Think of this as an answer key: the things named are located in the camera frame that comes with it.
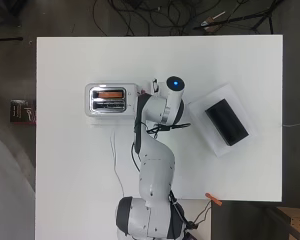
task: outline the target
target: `wire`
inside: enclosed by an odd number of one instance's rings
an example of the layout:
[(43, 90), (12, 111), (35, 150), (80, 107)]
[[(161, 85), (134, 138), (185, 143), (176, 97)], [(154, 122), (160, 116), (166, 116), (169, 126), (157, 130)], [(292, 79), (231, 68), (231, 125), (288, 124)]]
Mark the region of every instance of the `wire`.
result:
[(97, 23), (97, 21), (96, 21), (96, 18), (95, 18), (95, 16), (94, 16), (94, 12), (95, 12), (95, 8), (96, 8), (97, 1), (98, 1), (98, 0), (95, 0), (95, 1), (94, 1), (93, 7), (92, 7), (92, 17), (93, 17), (93, 22), (94, 22), (94, 24), (96, 25), (96, 27), (103, 33), (104, 36), (108, 36), (108, 35), (102, 30), (102, 28), (98, 25), (98, 23)]
[(193, 221), (194, 223), (196, 223), (197, 220), (199, 219), (199, 217), (201, 216), (201, 214), (204, 213), (204, 212), (206, 211), (206, 209), (207, 209), (207, 207), (208, 207), (208, 205), (209, 205), (210, 203), (211, 203), (211, 201), (209, 201), (209, 202), (207, 203), (207, 205), (205, 206), (205, 208), (198, 214), (198, 216), (196, 217), (196, 219)]
[(171, 129), (180, 129), (180, 128), (186, 128), (189, 127), (191, 124), (190, 123), (184, 123), (184, 124), (173, 124), (171, 126), (166, 126), (166, 125), (162, 125), (162, 124), (156, 124), (154, 128), (147, 130), (148, 134), (154, 134), (153, 138), (157, 139), (158, 137), (158, 133), (160, 131), (170, 131)]
[(130, 30), (131, 34), (134, 36), (134, 32), (132, 31), (130, 24), (127, 23), (126, 19), (124, 18), (124, 16), (121, 14), (121, 12), (123, 12), (123, 10), (119, 10), (115, 5), (113, 0), (108, 0), (109, 5), (113, 8), (113, 10), (115, 10), (118, 15), (121, 17), (122, 21), (126, 24), (126, 26), (128, 27), (128, 29)]
[(122, 191), (122, 197), (124, 197), (124, 189), (122, 182), (120, 180), (120, 177), (117, 173), (117, 151), (116, 151), (116, 129), (113, 129), (113, 134), (110, 135), (110, 145), (111, 145), (111, 151), (112, 151), (112, 156), (113, 156), (113, 170), (118, 178), (118, 181), (120, 183), (121, 191)]
[[(126, 3), (124, 2), (124, 0), (121, 0), (121, 2), (122, 2), (122, 4), (124, 5), (124, 7), (125, 7), (125, 9), (126, 10), (129, 10), (128, 9), (128, 7), (127, 7), (127, 5), (126, 5)], [(127, 27), (127, 32), (126, 32), (126, 36), (129, 36), (129, 31), (130, 31), (130, 29), (131, 29), (131, 13), (130, 12), (128, 12), (128, 15), (129, 15), (129, 23), (128, 23), (128, 27)]]
[[(242, 0), (242, 1), (239, 1), (237, 0), (237, 4), (236, 6), (234, 7), (234, 9), (232, 10), (232, 12), (230, 13), (230, 15), (227, 17), (226, 21), (229, 21), (229, 19), (233, 16), (233, 14), (235, 14), (236, 11), (238, 11), (238, 9), (243, 5), (243, 4), (246, 4), (247, 2), (249, 2), (250, 0)], [(218, 31), (220, 31), (221, 28), (223, 28), (225, 24), (222, 24), (218, 30), (216, 30), (214, 33), (217, 33)]]
[(149, 24), (149, 22), (147, 21), (147, 19), (145, 19), (140, 13), (138, 13), (137, 11), (135, 11), (135, 10), (129, 10), (128, 9), (128, 7), (125, 5), (125, 7), (126, 7), (126, 9), (119, 9), (119, 8), (117, 8), (116, 6), (115, 6), (115, 4), (114, 4), (114, 2), (113, 2), (113, 0), (108, 0), (108, 3), (110, 4), (110, 6), (121, 16), (121, 18), (122, 18), (122, 20), (124, 21), (124, 23), (127, 25), (127, 27), (130, 29), (130, 31), (132, 31), (132, 29), (131, 29), (131, 27), (130, 27), (130, 23), (128, 24), (127, 22), (126, 22), (126, 20), (124, 19), (124, 17), (122, 16), (122, 14), (120, 13), (120, 12), (128, 12), (129, 14), (130, 13), (134, 13), (134, 14), (136, 14), (136, 15), (138, 15), (146, 24), (147, 24), (147, 29), (148, 29), (148, 31), (147, 31), (147, 34), (148, 34), (148, 36), (151, 36), (151, 34), (150, 34), (150, 24)]
[(198, 223), (197, 223), (197, 226), (199, 226), (200, 223), (204, 222), (204, 221), (207, 219), (207, 215), (208, 215), (208, 212), (209, 212), (210, 209), (211, 209), (211, 207), (209, 207), (209, 208), (207, 209), (206, 214), (204, 215), (204, 219), (201, 220), (200, 222), (198, 222)]
[(138, 172), (140, 172), (140, 169), (139, 169), (139, 167), (138, 167), (136, 161), (134, 160), (134, 156), (133, 156), (133, 147), (134, 147), (134, 142), (133, 142), (132, 145), (131, 145), (131, 158), (132, 158), (132, 161), (133, 161), (133, 163), (134, 163), (136, 169), (138, 170)]
[(297, 123), (297, 124), (283, 124), (282, 125), (282, 127), (288, 127), (288, 128), (290, 128), (290, 127), (298, 127), (298, 126), (300, 126), (300, 123)]

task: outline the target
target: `gray floor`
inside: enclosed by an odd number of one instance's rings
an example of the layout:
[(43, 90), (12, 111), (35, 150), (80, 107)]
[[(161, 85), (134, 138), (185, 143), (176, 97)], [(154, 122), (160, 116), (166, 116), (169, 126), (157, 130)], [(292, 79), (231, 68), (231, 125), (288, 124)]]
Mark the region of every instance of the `gray floor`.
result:
[[(38, 36), (102, 36), (92, 19), (94, 0), (58, 0), (29, 1), (20, 19), (22, 27), (0, 27), (0, 37), (23, 36), (23, 42), (0, 43), (0, 116), (2, 124), (9, 126), (19, 140), (35, 166), (35, 127), (15, 126), (9, 124), (10, 99), (34, 99), (36, 96), (36, 37)], [(152, 0), (153, 7), (166, 1)], [(213, 5), (216, 0), (203, 0), (198, 11)], [(251, 0), (238, 10), (234, 16), (250, 14), (264, 10), (269, 0)], [(203, 14), (199, 20), (214, 16), (226, 10), (231, 11), (235, 0), (223, 0), (215, 9)], [(110, 36), (123, 36), (126, 26), (120, 17), (108, 6), (107, 1), (99, 0), (96, 6), (96, 19), (103, 30)], [(284, 35), (284, 70), (283, 70), (283, 122), (300, 123), (300, 0), (286, 0), (274, 13), (275, 33)], [(158, 22), (166, 24), (165, 19)], [(256, 20), (248, 21), (252, 25)], [(132, 17), (132, 28), (138, 36), (146, 35), (146, 26), (137, 16)], [(200, 32), (186, 29), (190, 35), (201, 35)], [(268, 24), (259, 28), (261, 34), (269, 33)], [(154, 36), (169, 35), (169, 30), (151, 25)], [(254, 34), (247, 30), (223, 27), (218, 35)], [(300, 208), (300, 126), (283, 129), (283, 203), (282, 205)], [(239, 219), (238, 224), (231, 224)], [(284, 239), (279, 234), (263, 231), (270, 224), (262, 220), (260, 212), (246, 203), (227, 202), (222, 208), (213, 208), (213, 239)], [(239, 231), (247, 228), (246, 233)]]

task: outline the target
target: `white tabletop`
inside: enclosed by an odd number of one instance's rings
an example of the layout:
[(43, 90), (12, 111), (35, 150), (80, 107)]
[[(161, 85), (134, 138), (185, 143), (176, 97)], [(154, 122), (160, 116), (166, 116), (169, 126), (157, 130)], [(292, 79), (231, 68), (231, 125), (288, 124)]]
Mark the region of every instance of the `white tabletop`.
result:
[[(97, 222), (114, 225), (121, 198), (109, 141), (114, 127), (92, 125), (84, 114), (91, 82), (176, 75), (186, 83), (185, 103), (230, 83), (258, 136), (217, 158), (192, 127), (160, 134), (176, 157), (175, 195), (281, 200), (282, 36), (39, 38), (37, 51), (36, 230), (45, 230), (37, 239), (93, 239), (83, 233)], [(131, 126), (115, 128), (117, 170), (125, 195), (138, 196)], [(106, 236), (109, 227), (98, 231)]]

